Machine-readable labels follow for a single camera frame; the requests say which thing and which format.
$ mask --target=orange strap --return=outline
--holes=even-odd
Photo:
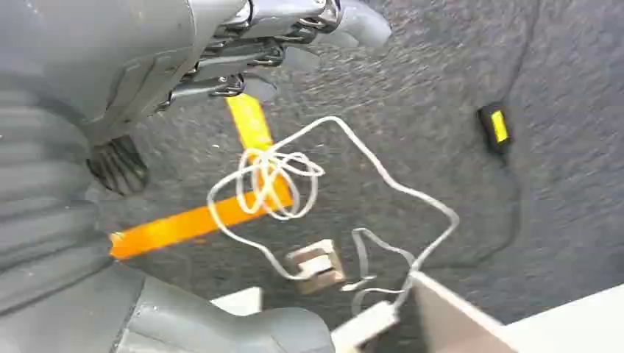
[[[230,112],[241,136],[241,142],[247,149],[266,150],[272,145],[269,128],[260,103],[247,95],[228,98]],[[292,204],[292,198],[287,185],[283,180],[277,179],[273,188],[283,205]],[[255,201],[253,193],[246,193],[245,199],[249,204]],[[252,215],[245,213],[238,206],[236,197],[232,197],[216,203],[217,212],[223,223],[227,226],[250,221],[253,218],[266,214],[260,210]],[[184,240],[199,237],[217,230],[218,227],[206,206],[198,207],[167,218],[158,219],[132,229],[124,230],[110,235],[113,248],[110,254],[118,259],[130,257],[159,249],[164,246],[179,243]]]

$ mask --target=white cable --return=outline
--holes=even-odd
[[[238,241],[239,243],[246,244],[248,246],[252,246],[258,250],[260,250],[266,259],[273,265],[275,271],[277,271],[282,277],[291,280],[304,280],[309,278],[309,276],[295,276],[287,272],[287,270],[282,267],[280,261],[271,253],[271,251],[263,246],[262,244],[256,243],[254,241],[247,240],[242,238],[231,230],[229,230],[221,218],[219,217],[219,213],[216,210],[214,197],[227,183],[235,181],[236,182],[236,198],[238,200],[238,204],[241,209],[246,213],[256,213],[260,209],[266,211],[271,217],[279,219],[279,220],[288,220],[292,218],[301,218],[305,214],[307,214],[314,202],[316,201],[316,195],[318,194],[318,178],[325,174],[325,170],[321,168],[316,163],[310,161],[305,154],[301,152],[294,153],[281,153],[278,152],[279,149],[284,147],[285,145],[291,143],[297,138],[302,137],[303,135],[310,132],[312,129],[317,127],[320,124],[323,124],[328,121],[333,121],[337,123],[347,135],[347,137],[360,149],[360,151],[371,161],[373,166],[377,169],[379,175],[381,175],[382,179],[388,186],[391,188],[400,191],[402,193],[406,193],[410,196],[417,197],[418,199],[423,200],[429,205],[437,208],[441,212],[443,212],[449,219],[450,225],[449,227],[440,235],[434,242],[432,242],[419,256],[415,261],[411,263],[410,271],[418,271],[422,265],[422,262],[442,243],[444,240],[448,238],[448,236],[457,228],[459,225],[459,216],[457,213],[449,208],[447,205],[438,201],[437,199],[427,195],[418,190],[414,190],[412,188],[408,188],[404,185],[401,185],[399,182],[394,180],[390,173],[383,167],[379,159],[375,156],[364,145],[364,143],[355,135],[353,130],[349,128],[349,126],[342,121],[342,119],[335,116],[326,116],[324,118],[320,118],[311,124],[305,126],[298,132],[295,132],[293,135],[281,140],[280,142],[274,144],[267,151],[261,151],[258,149],[247,149],[241,156],[241,160],[238,164],[238,170],[225,178],[221,179],[217,182],[208,192],[206,196],[206,202],[208,203],[208,209],[210,214],[212,215],[216,225],[219,229],[228,237],[233,240]],[[303,168],[297,168],[293,166],[291,163],[299,163],[303,165]],[[303,208],[301,208],[301,195],[297,186],[294,184],[293,179],[288,174],[289,172],[299,175],[301,177],[309,177],[310,178],[310,196],[306,201]],[[252,192],[255,195],[255,201],[250,206],[247,203],[247,200],[244,198],[244,177],[250,174],[250,178],[252,181]],[[275,191],[273,190],[273,181],[276,178],[282,177],[288,184],[288,188],[292,195],[292,205],[290,207],[284,206],[281,202]],[[403,303],[408,295],[408,290],[411,287],[411,278],[409,277],[409,273],[401,290],[384,290],[380,288],[370,288],[361,291],[360,293],[368,293],[371,291],[383,292],[383,293],[398,293],[399,296],[394,303],[394,306],[398,309]]]
[[[368,282],[366,278],[368,276],[368,270],[369,270],[368,255],[366,254],[366,247],[364,245],[364,242],[362,241],[361,234],[366,236],[368,239],[372,240],[373,242],[375,242],[380,248],[388,250],[389,252],[395,252],[403,256],[405,260],[407,261],[408,266],[411,267],[412,264],[414,264],[415,258],[412,255],[412,253],[388,244],[387,242],[381,240],[381,238],[379,238],[377,235],[375,235],[375,233],[371,232],[367,228],[356,228],[353,231],[351,231],[351,236],[353,236],[353,241],[356,244],[355,249],[358,252],[358,258],[360,259],[360,277],[362,278],[360,282],[364,282],[364,281]],[[367,288],[367,289],[360,290],[353,296],[353,300],[351,301],[351,313],[354,316],[360,313],[361,307],[362,307],[362,301],[364,300],[364,296],[371,292],[387,293],[387,294],[401,294],[403,293],[403,289],[401,288],[400,290],[390,290],[390,289],[384,289],[384,288]],[[400,304],[397,306],[396,302],[393,305],[395,309],[400,307]]]

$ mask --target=gray carpet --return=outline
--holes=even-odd
[[[276,140],[324,115],[339,115],[399,180],[453,207],[461,225],[431,257],[428,273],[509,323],[624,282],[624,3],[543,0],[535,37],[508,102],[516,135],[510,161],[522,183],[517,239],[476,268],[445,268],[488,254],[511,236],[513,187],[486,153],[477,107],[501,99],[526,40],[534,1],[377,0],[391,22],[384,49],[322,48],[321,71],[268,71],[282,93],[266,105]],[[133,132],[152,170],[147,192],[126,200],[94,187],[108,231],[198,207],[235,170],[241,145],[220,100],[146,119]],[[291,150],[327,176],[308,216],[235,227],[281,257],[334,238],[351,276],[354,227],[418,252],[447,226],[438,211],[388,189],[339,132],[324,126]],[[232,195],[223,192],[222,197]],[[350,316],[349,293],[299,296],[256,251],[224,236],[130,261],[205,298],[259,285],[266,307],[298,305],[332,327]],[[380,286],[405,275],[400,257],[373,250]],[[380,297],[371,295],[372,302]],[[422,351],[417,321],[377,344]]]

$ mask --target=black cable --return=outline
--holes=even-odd
[[[520,72],[522,72],[522,67],[525,64],[525,58],[528,53],[531,44],[533,43],[533,37],[535,37],[535,27],[537,27],[537,21],[539,20],[539,14],[542,8],[542,0],[535,0],[533,5],[533,9],[531,11],[531,17],[528,19],[528,26],[526,31],[526,39],[525,43],[520,50],[520,55],[518,56],[512,70],[511,75],[509,77],[509,81],[505,89],[503,90],[503,100],[509,97],[511,90],[516,85],[516,81],[520,76]]]
[[[528,53],[531,44],[533,43],[533,37],[535,36],[535,27],[537,25],[537,21],[539,20],[540,10],[542,7],[542,0],[535,0],[533,4],[533,9],[531,11],[531,17],[528,19],[526,39],[522,49],[520,50],[520,55],[518,56],[514,66],[511,70],[511,75],[508,81],[507,86],[503,90],[503,101],[508,100],[509,94],[511,90],[516,85],[516,81],[522,72],[522,67],[525,63],[525,58]],[[487,260],[492,259],[496,254],[501,251],[507,249],[509,246],[515,243],[516,239],[520,234],[520,222],[522,220],[522,183],[518,179],[514,167],[508,160],[508,154],[497,154],[497,158],[503,164],[502,170],[507,176],[507,180],[509,180],[509,184],[511,185],[512,195],[511,195],[511,212],[510,212],[510,222],[509,222],[509,233],[508,237],[503,241],[500,245],[495,248],[489,250],[487,253],[482,254],[481,256],[476,257],[470,261],[462,261],[457,263],[445,263],[439,265],[424,266],[425,269],[442,269],[442,268],[458,268],[458,269],[469,269],[476,268],[480,264],[486,262]]]
[[[518,180],[514,168],[509,165],[505,157],[500,158],[503,161],[503,167],[501,168],[505,173],[509,184],[511,185],[511,211],[509,221],[508,237],[495,248],[489,250],[487,253],[477,256],[474,259],[467,261],[458,261],[454,263],[440,263],[438,265],[423,265],[425,270],[437,270],[437,269],[473,269],[486,261],[492,259],[496,254],[507,249],[509,246],[516,242],[516,239],[520,235],[520,222],[522,221],[522,183]]]

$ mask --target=charging cable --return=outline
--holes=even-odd
[[[315,120],[311,124],[302,128],[300,131],[295,132],[293,135],[274,144],[266,151],[261,151],[259,149],[247,149],[241,155],[241,159],[238,164],[238,170],[218,181],[208,192],[208,195],[206,197],[208,209],[216,225],[226,236],[232,238],[235,241],[238,241],[239,243],[254,247],[262,252],[266,259],[271,263],[275,271],[279,273],[282,277],[295,281],[309,279],[312,276],[312,274],[310,274],[310,271],[303,271],[301,274],[298,275],[290,274],[287,270],[284,269],[280,261],[277,260],[271,250],[269,250],[266,246],[243,238],[227,228],[227,226],[219,217],[219,213],[217,212],[214,200],[215,195],[225,185],[230,182],[235,182],[236,198],[238,200],[239,206],[245,213],[256,213],[259,210],[264,210],[271,217],[281,221],[293,218],[301,218],[306,215],[311,210],[312,206],[314,206],[319,189],[318,178],[325,174],[325,170],[321,166],[312,162],[305,154],[301,152],[282,153],[279,152],[279,150],[282,147],[293,142],[297,138],[300,138],[303,135],[307,134],[318,125],[331,121],[338,124],[342,128],[347,137],[358,147],[358,149],[364,154],[364,156],[366,156],[370,160],[373,166],[377,169],[379,175],[381,175],[383,181],[390,188],[393,188],[399,192],[406,193],[410,196],[416,197],[424,201],[430,206],[440,210],[450,220],[449,227],[446,228],[446,230],[439,237],[437,237],[434,242],[427,246],[425,250],[415,259],[414,256],[410,253],[402,249],[394,248],[393,246],[390,246],[386,242],[382,241],[379,237],[374,235],[368,229],[358,228],[353,231],[354,234],[359,234],[361,232],[362,234],[376,242],[378,245],[382,246],[384,249],[388,249],[390,251],[403,255],[408,261],[410,268],[400,290],[368,288],[356,295],[356,298],[361,302],[362,297],[366,293],[372,291],[381,293],[396,293],[399,294],[399,296],[397,297],[393,305],[396,309],[398,309],[407,299],[408,290],[411,287],[411,278],[409,277],[409,273],[412,271],[418,271],[426,258],[444,240],[446,240],[451,235],[451,233],[453,233],[455,228],[457,228],[457,226],[459,225],[459,216],[457,215],[457,213],[455,213],[454,210],[452,210],[450,207],[448,207],[446,204],[443,204],[439,200],[429,196],[426,193],[404,186],[394,180],[394,178],[390,176],[390,173],[386,170],[386,168],[381,164],[381,161],[379,161],[377,156],[375,156],[375,154],[368,147],[366,147],[366,145],[364,145],[364,143],[355,135],[353,130],[351,130],[351,128],[342,119],[335,116],[326,116],[324,118]],[[300,177],[307,177],[310,180],[311,191],[308,200],[305,201],[305,203],[302,203],[301,193],[295,185],[291,174]],[[244,197],[244,180],[246,176],[249,176],[249,178],[251,179],[252,192],[255,195],[255,200],[251,204],[249,204],[249,202]],[[293,202],[289,207],[281,203],[280,198],[273,190],[273,182],[278,177],[281,177],[286,181],[288,189],[290,190],[290,193],[292,195]],[[357,237],[358,236],[354,235],[354,241],[356,242],[356,246],[358,244],[358,240],[356,240]],[[364,254],[364,256],[366,256],[366,251],[364,250],[364,252],[362,252],[362,247],[360,247],[359,249],[359,255],[361,256],[361,254]],[[366,274],[364,276],[368,276],[368,260],[367,258],[365,259],[366,265],[364,267],[362,267],[361,265],[361,268],[366,269]]]

